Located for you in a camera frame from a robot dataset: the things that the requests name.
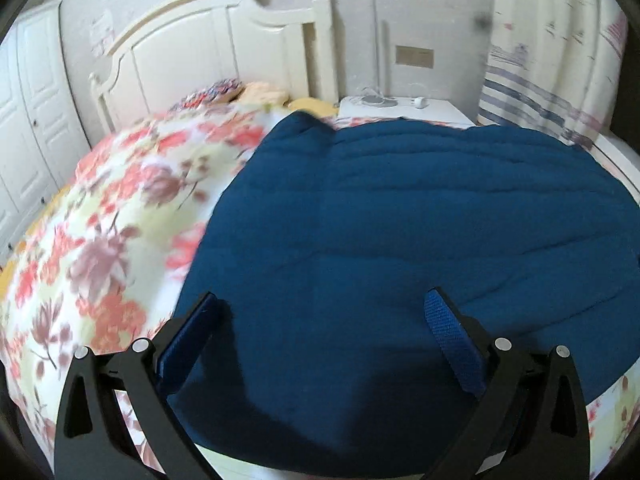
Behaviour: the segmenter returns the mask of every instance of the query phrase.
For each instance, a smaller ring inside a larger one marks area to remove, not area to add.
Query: cabinet door
[[[14,215],[11,221],[6,222],[7,229],[2,230],[0,227],[0,266],[4,266],[7,260],[14,254],[14,251],[24,239],[27,229],[42,215],[47,207],[47,203],[57,193],[57,188],[53,180],[51,188],[42,192],[40,199],[33,204],[30,210],[20,211],[20,214]]]
[[[20,82],[33,133],[49,169],[63,187],[89,143],[74,105],[60,42],[57,4],[17,22]]]
[[[4,267],[7,258],[14,250],[11,240],[15,227],[19,223],[18,210],[15,208],[14,201],[0,182],[0,266]]]
[[[0,178],[18,211],[27,211],[53,179],[24,108],[15,45],[11,30],[0,45]]]

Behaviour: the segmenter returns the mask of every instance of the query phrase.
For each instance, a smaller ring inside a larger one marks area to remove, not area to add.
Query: screw
[[[140,353],[144,352],[147,348],[149,348],[149,339],[136,339],[132,345],[133,351]]]
[[[507,352],[507,351],[511,350],[511,341],[509,341],[505,337],[499,337],[498,339],[495,340],[495,347],[498,350],[502,350],[503,352]]]
[[[564,345],[560,345],[556,347],[556,353],[560,356],[560,357],[569,357],[571,355],[571,352],[569,352],[569,349],[564,346]]]
[[[81,346],[78,350],[74,352],[74,357],[76,359],[84,359],[89,353],[89,349],[86,346]]]

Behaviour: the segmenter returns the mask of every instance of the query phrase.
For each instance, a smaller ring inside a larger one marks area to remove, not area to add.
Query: white headboard
[[[331,0],[295,10],[266,10],[255,0],[170,0],[131,25],[105,56],[109,78],[92,73],[90,84],[107,133],[228,77],[268,81],[295,99],[310,96],[312,73],[315,96],[338,101]]]

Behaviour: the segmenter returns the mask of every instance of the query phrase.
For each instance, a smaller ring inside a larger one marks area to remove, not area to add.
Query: floral pillow
[[[172,106],[170,112],[179,112],[197,108],[200,105],[224,104],[235,98],[244,88],[244,85],[235,78],[223,79],[209,88],[188,95],[180,102]]]

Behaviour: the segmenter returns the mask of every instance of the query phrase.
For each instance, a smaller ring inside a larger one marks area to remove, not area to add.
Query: pillow
[[[271,83],[256,81],[246,84],[244,92],[242,92],[242,95],[238,98],[238,102],[243,104],[282,106],[288,99],[289,94],[286,90]]]
[[[242,83],[238,79],[223,79],[209,88],[188,95],[169,108],[169,111],[179,112],[180,110],[197,108],[200,105],[228,103],[242,91],[242,88]]]
[[[321,119],[323,117],[333,117],[338,114],[338,108],[327,101],[321,101],[315,97],[303,97],[289,103],[289,110],[295,112],[302,110]]]

